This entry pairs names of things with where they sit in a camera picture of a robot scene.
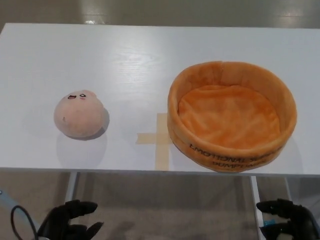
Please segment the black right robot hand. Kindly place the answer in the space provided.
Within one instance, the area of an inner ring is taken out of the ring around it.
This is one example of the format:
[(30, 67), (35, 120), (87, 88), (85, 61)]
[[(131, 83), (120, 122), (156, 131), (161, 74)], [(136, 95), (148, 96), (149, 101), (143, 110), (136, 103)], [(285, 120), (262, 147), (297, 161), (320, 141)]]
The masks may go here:
[(256, 207), (262, 213), (277, 215), (288, 220), (260, 227), (262, 235), (267, 240), (276, 240), (280, 234), (290, 235), (293, 240), (318, 240), (320, 238), (320, 227), (316, 219), (311, 211), (302, 205), (278, 198), (260, 201)]

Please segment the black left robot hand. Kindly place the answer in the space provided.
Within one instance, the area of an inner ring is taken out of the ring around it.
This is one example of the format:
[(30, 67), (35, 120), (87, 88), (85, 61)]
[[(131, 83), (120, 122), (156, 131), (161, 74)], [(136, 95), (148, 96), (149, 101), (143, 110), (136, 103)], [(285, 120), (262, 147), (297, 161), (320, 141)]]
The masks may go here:
[(102, 228), (103, 222), (88, 227), (70, 224), (70, 220), (95, 212), (98, 204), (91, 201), (71, 200), (53, 208), (37, 231), (39, 240), (91, 240)]

